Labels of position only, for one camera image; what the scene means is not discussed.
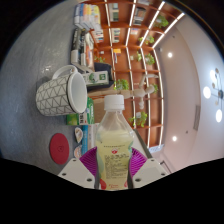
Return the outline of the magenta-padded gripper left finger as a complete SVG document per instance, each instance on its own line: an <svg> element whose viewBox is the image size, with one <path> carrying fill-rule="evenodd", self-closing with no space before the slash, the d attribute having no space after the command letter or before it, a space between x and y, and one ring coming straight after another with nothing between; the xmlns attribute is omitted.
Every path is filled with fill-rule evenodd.
<svg viewBox="0 0 224 224"><path fill-rule="evenodd" d="M96 153L97 148L93 147L80 158L72 158L58 176L84 188L98 189Z"/></svg>

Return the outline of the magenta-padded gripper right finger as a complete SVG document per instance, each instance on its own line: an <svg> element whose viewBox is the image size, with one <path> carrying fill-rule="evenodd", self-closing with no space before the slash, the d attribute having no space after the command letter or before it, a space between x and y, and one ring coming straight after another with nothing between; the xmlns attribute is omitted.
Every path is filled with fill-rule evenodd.
<svg viewBox="0 0 224 224"><path fill-rule="evenodd" d="M128 173L129 189L141 188L167 175L156 159L147 158L137 149L132 149Z"/></svg>

